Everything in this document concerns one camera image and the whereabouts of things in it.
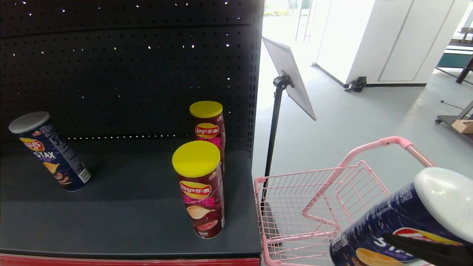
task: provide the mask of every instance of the potato chip can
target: potato chip can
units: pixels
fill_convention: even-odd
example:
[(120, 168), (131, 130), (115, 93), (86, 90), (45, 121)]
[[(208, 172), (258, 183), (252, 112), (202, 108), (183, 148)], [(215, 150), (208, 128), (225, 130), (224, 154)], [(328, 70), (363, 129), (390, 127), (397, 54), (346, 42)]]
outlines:
[(220, 171), (225, 174), (225, 125), (223, 106), (214, 101), (196, 102), (189, 108), (193, 117), (194, 139), (215, 144), (220, 151)]
[(206, 141), (188, 142), (174, 152), (172, 163), (195, 233), (203, 239), (218, 236), (225, 226), (219, 149)]
[(473, 242), (473, 180), (430, 167), (371, 208), (330, 243), (335, 266), (402, 266), (419, 259), (391, 246), (392, 234), (447, 245)]
[(64, 189), (77, 191), (89, 183), (89, 172), (54, 127), (49, 113), (23, 115), (11, 122), (9, 129), (38, 157)]

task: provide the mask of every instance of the store shelf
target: store shelf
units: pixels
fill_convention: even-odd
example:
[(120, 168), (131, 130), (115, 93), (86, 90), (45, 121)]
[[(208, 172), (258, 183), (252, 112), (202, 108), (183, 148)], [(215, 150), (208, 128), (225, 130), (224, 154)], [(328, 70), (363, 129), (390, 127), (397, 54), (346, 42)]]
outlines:
[(259, 257), (248, 151), (226, 153), (225, 217), (196, 236), (171, 152), (81, 154), (93, 180), (66, 192), (31, 154), (1, 158), (0, 253), (69, 258)]
[[(439, 116), (437, 116), (437, 118), (451, 127), (453, 122), (455, 122), (455, 120), (458, 119), (458, 116), (457, 115), (439, 115)], [(461, 134), (456, 130), (455, 130), (455, 132), (462, 135), (463, 137), (465, 137), (469, 141), (473, 142), (473, 134)]]

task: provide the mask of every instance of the wire basket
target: wire basket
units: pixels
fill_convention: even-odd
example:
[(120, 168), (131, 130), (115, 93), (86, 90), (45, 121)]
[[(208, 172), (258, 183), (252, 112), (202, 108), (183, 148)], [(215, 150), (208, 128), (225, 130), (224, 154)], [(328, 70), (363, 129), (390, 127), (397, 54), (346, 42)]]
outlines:
[(268, 266), (333, 266), (329, 245), (367, 210), (389, 195), (364, 161), (348, 166), (359, 153), (399, 144), (424, 166), (433, 166), (409, 141), (389, 137), (360, 146), (336, 168), (254, 181)]

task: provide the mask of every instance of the yellow lid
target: yellow lid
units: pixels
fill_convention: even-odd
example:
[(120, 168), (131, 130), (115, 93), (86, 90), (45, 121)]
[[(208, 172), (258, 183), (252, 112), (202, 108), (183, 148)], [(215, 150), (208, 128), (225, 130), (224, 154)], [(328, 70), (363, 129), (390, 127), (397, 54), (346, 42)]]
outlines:
[(191, 111), (191, 115), (197, 118), (211, 118), (221, 114), (223, 106), (214, 101), (202, 101), (193, 103), (189, 110)]
[(174, 170), (183, 177), (203, 177), (214, 171), (219, 162), (219, 149), (205, 141), (188, 142), (173, 155)]

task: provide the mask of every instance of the cart handle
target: cart handle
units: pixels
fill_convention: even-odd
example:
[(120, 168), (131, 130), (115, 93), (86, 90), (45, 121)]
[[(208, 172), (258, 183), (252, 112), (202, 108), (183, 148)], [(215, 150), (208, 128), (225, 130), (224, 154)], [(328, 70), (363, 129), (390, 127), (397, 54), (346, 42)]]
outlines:
[(307, 212), (312, 208), (312, 206), (314, 206), (317, 199), (320, 198), (320, 196), (323, 193), (325, 193), (325, 191), (329, 188), (329, 186), (332, 184), (332, 182), (335, 181), (338, 178), (338, 176), (340, 176), (340, 174), (344, 171), (343, 167), (348, 166), (348, 164), (350, 164), (350, 162), (358, 154), (360, 154), (364, 151), (369, 151), (369, 150), (373, 150), (373, 149), (376, 149), (376, 148), (380, 148), (380, 147), (388, 146), (388, 145), (392, 145), (392, 144), (398, 144), (399, 146), (401, 146), (403, 149), (408, 151), (412, 156), (414, 156), (414, 158), (416, 158), (423, 166), (425, 166), (425, 167), (435, 167), (436, 166), (431, 160), (429, 160), (427, 157), (425, 157), (425, 155), (422, 154), (422, 152), (420, 152), (416, 147), (414, 147), (414, 144), (412, 144), (412, 142), (410, 142), (409, 140), (407, 140), (405, 138), (392, 136), (392, 137), (387, 137), (387, 138), (380, 139), (379, 141), (376, 141), (376, 142), (361, 145), (361, 146), (353, 149), (352, 151), (350, 151), (347, 154), (347, 156), (345, 156), (345, 158), (342, 160), (342, 162), (338, 165), (338, 168), (342, 168), (342, 169), (334, 170), (329, 175), (329, 177), (324, 181), (324, 184), (319, 187), (319, 189), (315, 193), (315, 196), (312, 198), (312, 200), (304, 208), (304, 210), (302, 211), (302, 215), (306, 218), (308, 218), (308, 216), (310, 216), (310, 214), (308, 214)]

